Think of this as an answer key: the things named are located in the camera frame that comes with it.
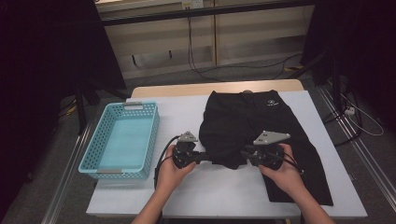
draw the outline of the white table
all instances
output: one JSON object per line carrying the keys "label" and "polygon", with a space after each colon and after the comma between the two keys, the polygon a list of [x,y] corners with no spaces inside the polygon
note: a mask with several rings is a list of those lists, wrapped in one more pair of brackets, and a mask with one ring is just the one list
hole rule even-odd
{"label": "white table", "polygon": [[[316,147],[326,173],[334,206],[323,206],[333,218],[367,217],[332,141],[307,91],[279,93]],[[191,131],[198,136],[208,95],[135,98],[155,100],[160,113],[151,174],[147,180],[100,180],[87,213],[99,217],[135,216],[154,191],[153,172],[166,143]],[[197,144],[197,150],[204,150]],[[270,203],[260,171],[250,164],[238,170],[203,161],[173,193],[164,217],[286,218],[298,217],[294,203]]]}

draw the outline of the black pants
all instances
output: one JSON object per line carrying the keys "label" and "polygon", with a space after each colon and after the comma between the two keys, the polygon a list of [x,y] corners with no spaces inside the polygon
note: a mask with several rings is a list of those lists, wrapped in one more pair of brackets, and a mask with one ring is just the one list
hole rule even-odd
{"label": "black pants", "polygon": [[[247,164],[240,150],[245,145],[252,145],[253,140],[264,130],[291,135],[282,143],[291,145],[294,159],[304,170],[306,187],[318,203],[332,205],[320,157],[290,107],[276,91],[213,91],[206,104],[199,138],[213,164],[237,169],[239,165]],[[265,175],[262,177],[271,202],[293,202],[272,179]]]}

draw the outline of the laundry basket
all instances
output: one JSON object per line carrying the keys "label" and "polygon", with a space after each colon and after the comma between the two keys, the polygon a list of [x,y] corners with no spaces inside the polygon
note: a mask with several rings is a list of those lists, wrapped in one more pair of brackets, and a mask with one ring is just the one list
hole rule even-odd
{"label": "laundry basket", "polygon": [[78,170],[93,178],[147,178],[160,116],[155,102],[106,106]]}

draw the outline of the electrical outlet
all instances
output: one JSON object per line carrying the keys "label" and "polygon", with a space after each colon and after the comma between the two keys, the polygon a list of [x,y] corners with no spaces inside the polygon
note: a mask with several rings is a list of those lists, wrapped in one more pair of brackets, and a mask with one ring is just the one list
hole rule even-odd
{"label": "electrical outlet", "polygon": [[355,108],[352,106],[349,106],[346,108],[346,111],[344,112],[346,115],[354,115],[355,114]]}
{"label": "electrical outlet", "polygon": [[189,9],[189,8],[193,8],[191,0],[187,0],[187,1],[182,1],[181,2],[181,9],[186,10],[186,9]]}
{"label": "electrical outlet", "polygon": [[204,7],[204,0],[191,0],[192,8]]}

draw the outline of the basket handle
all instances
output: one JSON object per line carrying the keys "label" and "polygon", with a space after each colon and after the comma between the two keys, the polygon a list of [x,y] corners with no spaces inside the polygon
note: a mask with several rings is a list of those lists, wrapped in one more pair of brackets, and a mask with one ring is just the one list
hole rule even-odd
{"label": "basket handle", "polygon": [[143,109],[143,103],[142,102],[125,102],[125,103],[122,103],[122,106],[126,110]]}
{"label": "basket handle", "polygon": [[116,175],[122,174],[122,170],[97,170],[96,173],[103,175]]}

